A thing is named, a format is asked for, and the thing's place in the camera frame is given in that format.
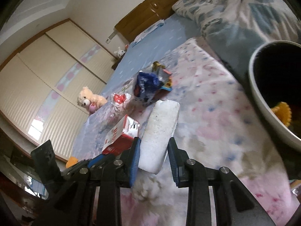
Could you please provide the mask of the colourful foil snack wrapper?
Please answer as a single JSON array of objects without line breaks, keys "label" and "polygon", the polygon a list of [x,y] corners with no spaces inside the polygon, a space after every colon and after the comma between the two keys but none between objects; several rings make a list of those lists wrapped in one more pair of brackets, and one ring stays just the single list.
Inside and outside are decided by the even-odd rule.
[{"label": "colourful foil snack wrapper", "polygon": [[152,64],[152,73],[154,73],[159,81],[159,90],[172,91],[173,80],[172,73],[166,69],[166,66],[155,61]]}]

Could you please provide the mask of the pink floral blanket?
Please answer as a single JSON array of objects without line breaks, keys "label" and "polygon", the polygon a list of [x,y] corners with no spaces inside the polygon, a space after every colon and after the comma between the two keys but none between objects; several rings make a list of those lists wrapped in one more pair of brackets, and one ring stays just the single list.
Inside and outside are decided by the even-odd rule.
[{"label": "pink floral blanket", "polygon": [[[202,38],[191,38],[160,63],[173,75],[166,99],[180,104],[174,138],[205,167],[226,166],[244,183],[276,225],[299,206],[268,132],[243,88],[212,57]],[[123,225],[185,225],[188,190],[173,182],[169,162],[157,174],[140,170],[132,189],[121,191]]]}]

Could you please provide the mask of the wooden bed headboard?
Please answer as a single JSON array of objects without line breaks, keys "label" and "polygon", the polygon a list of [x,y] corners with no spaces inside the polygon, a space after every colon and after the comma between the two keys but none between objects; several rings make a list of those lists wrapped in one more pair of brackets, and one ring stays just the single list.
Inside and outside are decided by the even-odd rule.
[{"label": "wooden bed headboard", "polygon": [[129,43],[161,19],[174,14],[172,6],[178,0],[144,0],[115,25],[115,29]]}]

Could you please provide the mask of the white round trash bin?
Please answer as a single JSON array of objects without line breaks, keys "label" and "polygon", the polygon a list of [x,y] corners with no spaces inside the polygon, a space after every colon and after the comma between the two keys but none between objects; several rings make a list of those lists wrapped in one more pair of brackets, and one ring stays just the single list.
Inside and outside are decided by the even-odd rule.
[{"label": "white round trash bin", "polygon": [[[257,107],[276,135],[300,150],[300,44],[279,40],[258,47],[249,60],[249,82]],[[291,109],[289,127],[271,111],[279,102]]]}]

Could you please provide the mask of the beige teddy bear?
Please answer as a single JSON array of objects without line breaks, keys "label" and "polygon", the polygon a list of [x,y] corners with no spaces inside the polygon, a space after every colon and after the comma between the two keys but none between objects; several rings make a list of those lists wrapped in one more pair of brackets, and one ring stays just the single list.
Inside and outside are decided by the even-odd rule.
[{"label": "beige teddy bear", "polygon": [[90,115],[107,103],[107,99],[101,95],[93,94],[88,87],[83,87],[77,97],[77,105],[86,109]]}]

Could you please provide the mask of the red white plastic bag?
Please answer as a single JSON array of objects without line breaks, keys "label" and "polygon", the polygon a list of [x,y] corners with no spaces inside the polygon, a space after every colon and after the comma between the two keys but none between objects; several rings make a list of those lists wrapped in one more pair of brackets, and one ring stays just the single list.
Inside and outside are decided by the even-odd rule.
[{"label": "red white plastic bag", "polygon": [[132,96],[129,93],[111,94],[111,103],[116,116],[124,116],[131,108]]}]

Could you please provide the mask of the blue bed sheet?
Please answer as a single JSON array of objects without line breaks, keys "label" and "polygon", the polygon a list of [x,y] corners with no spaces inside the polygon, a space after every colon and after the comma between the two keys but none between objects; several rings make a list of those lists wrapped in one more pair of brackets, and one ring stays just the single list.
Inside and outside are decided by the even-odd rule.
[{"label": "blue bed sheet", "polygon": [[110,95],[139,70],[170,54],[188,39],[200,35],[201,30],[194,21],[176,14],[171,15],[163,26],[155,29],[138,44],[128,46],[123,59],[100,94]]}]

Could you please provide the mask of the dark wooden nightstand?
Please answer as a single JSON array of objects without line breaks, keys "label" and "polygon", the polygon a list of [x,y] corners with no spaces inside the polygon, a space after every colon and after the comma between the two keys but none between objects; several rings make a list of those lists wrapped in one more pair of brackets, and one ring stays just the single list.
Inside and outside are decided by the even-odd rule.
[{"label": "dark wooden nightstand", "polygon": [[116,62],[112,65],[112,69],[113,70],[116,70],[116,68],[118,67],[118,65],[119,65],[119,63],[121,62],[121,60],[123,59],[123,56],[122,57],[120,57],[120,58],[118,58],[117,60],[116,60]]}]

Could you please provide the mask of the red white carton box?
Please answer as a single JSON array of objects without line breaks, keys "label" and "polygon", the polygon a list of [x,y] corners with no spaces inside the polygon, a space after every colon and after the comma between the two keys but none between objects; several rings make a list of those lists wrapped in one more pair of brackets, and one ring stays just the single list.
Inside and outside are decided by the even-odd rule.
[{"label": "red white carton box", "polygon": [[102,154],[120,155],[131,148],[133,140],[138,137],[140,124],[125,115],[106,135]]}]

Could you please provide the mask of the cream sliding wardrobe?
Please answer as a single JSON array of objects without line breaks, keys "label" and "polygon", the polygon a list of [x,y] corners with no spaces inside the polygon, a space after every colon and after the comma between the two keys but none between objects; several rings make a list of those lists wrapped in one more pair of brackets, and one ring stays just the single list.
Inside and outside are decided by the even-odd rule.
[{"label": "cream sliding wardrobe", "polygon": [[69,159],[88,118],[77,105],[83,87],[100,93],[115,57],[70,19],[29,39],[1,66],[1,115],[30,143],[52,142]]}]

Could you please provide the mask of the blue white pillow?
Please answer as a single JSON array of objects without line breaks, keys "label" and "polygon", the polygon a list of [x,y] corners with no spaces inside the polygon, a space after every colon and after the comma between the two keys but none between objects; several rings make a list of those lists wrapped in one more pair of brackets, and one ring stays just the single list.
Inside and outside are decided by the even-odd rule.
[{"label": "blue white pillow", "polygon": [[163,19],[155,22],[151,26],[149,26],[147,29],[142,31],[135,39],[134,44],[138,44],[141,40],[143,40],[147,35],[149,35],[151,32],[155,31],[156,29],[162,27],[165,25],[165,21]]}]

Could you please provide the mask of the blue plastic wrapper bag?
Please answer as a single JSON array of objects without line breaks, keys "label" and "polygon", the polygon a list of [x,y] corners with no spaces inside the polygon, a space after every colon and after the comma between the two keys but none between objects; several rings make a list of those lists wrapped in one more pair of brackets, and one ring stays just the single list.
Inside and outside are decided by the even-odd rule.
[{"label": "blue plastic wrapper bag", "polygon": [[135,99],[147,104],[152,101],[156,92],[160,90],[163,85],[163,80],[160,80],[156,73],[139,71],[133,90]]}]

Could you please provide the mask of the white foam block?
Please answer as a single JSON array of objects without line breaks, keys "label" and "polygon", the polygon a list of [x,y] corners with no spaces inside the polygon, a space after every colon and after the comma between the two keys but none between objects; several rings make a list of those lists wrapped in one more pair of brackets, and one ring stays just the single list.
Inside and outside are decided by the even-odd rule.
[{"label": "white foam block", "polygon": [[180,113],[180,104],[171,100],[155,103],[140,143],[138,167],[158,174],[167,155],[167,146],[173,136]]}]

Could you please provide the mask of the small orange foam net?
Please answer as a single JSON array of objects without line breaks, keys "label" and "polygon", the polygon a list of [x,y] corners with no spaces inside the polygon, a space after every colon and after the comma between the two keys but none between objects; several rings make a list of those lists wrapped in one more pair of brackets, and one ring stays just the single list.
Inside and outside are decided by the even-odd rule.
[{"label": "small orange foam net", "polygon": [[65,165],[66,168],[70,168],[73,165],[77,164],[77,162],[79,162],[79,160],[76,157],[70,157]]}]

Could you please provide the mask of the small white bunny toy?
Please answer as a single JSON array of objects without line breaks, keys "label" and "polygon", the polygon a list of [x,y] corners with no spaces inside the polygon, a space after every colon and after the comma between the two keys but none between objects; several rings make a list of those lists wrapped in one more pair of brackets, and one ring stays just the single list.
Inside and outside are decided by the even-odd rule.
[{"label": "small white bunny toy", "polygon": [[118,49],[114,52],[117,58],[121,58],[126,53],[126,50],[121,49],[121,47],[118,47]]}]

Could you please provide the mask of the grey blue patterned duvet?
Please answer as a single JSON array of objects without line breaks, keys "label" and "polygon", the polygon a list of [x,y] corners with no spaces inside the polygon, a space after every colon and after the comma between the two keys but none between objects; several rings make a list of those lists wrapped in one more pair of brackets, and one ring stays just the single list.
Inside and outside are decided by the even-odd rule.
[{"label": "grey blue patterned duvet", "polygon": [[300,42],[300,20],[283,0],[178,0],[173,10],[198,25],[240,82],[258,47],[276,40]]}]

